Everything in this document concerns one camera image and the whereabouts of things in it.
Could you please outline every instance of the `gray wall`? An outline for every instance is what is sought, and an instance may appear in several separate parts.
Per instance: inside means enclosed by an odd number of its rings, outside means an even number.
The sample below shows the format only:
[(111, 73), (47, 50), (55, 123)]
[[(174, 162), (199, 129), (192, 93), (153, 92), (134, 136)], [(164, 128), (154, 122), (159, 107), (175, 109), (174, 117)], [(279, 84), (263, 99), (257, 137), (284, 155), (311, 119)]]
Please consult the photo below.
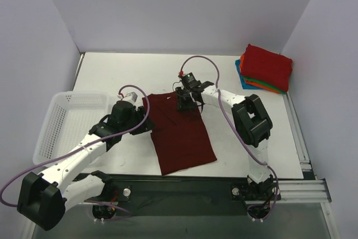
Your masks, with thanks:
[(80, 51), (280, 52), (309, 0), (53, 0)]
[[(51, 0), (0, 0), (0, 185), (30, 167), (53, 94), (70, 90), (79, 52)], [(5, 193), (17, 203), (20, 182)], [(0, 205), (2, 238), (24, 217)]]
[(290, 92), (342, 238), (358, 235), (358, 0), (311, 0), (283, 53), (294, 60)]

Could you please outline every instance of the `white plastic basket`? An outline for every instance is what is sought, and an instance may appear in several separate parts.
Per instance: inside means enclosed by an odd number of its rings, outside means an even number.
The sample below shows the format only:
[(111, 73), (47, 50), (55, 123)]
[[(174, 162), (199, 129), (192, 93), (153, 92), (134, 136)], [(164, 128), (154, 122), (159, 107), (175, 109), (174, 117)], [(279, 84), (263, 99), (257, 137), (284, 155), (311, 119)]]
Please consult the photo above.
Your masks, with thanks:
[(76, 91), (56, 94), (51, 100), (37, 140), (32, 158), (34, 164), (71, 151), (90, 128), (108, 114), (108, 105), (109, 95), (102, 92)]

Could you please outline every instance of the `red folded cloth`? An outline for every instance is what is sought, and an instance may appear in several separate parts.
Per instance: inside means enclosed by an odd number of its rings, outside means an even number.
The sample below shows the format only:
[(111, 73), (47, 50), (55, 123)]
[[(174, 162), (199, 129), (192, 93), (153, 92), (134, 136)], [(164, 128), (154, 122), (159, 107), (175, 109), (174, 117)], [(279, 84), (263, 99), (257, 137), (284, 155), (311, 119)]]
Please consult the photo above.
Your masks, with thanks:
[(292, 72), (292, 60), (249, 44), (245, 51), (245, 61), (241, 75), (266, 82), (287, 92)]
[[(149, 95), (151, 133), (162, 175), (216, 161), (198, 108), (177, 111), (176, 93)], [(143, 99), (145, 109), (147, 102)]]

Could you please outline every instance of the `blue folded cloth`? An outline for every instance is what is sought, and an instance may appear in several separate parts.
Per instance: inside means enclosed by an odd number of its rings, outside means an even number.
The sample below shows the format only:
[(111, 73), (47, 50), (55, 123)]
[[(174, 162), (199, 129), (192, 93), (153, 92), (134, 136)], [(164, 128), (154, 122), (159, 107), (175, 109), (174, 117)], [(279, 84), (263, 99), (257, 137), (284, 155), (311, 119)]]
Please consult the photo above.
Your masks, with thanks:
[(259, 88), (259, 87), (246, 84), (244, 78), (241, 76), (241, 73), (240, 73), (240, 63), (241, 63), (241, 60), (240, 60), (240, 59), (238, 59), (238, 60), (235, 61), (236, 70), (237, 70), (237, 73), (239, 74), (242, 88), (243, 88), (244, 90), (262, 90), (262, 89)]

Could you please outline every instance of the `stack of folded clothes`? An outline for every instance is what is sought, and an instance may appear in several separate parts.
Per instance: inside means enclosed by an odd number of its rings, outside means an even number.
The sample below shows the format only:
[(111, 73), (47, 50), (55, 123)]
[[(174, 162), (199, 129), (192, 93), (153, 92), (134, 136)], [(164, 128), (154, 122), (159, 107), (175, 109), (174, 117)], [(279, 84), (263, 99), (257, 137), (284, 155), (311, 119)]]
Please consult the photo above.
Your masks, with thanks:
[(264, 89), (283, 94), (289, 89), (290, 58), (249, 44), (235, 65), (243, 89)]

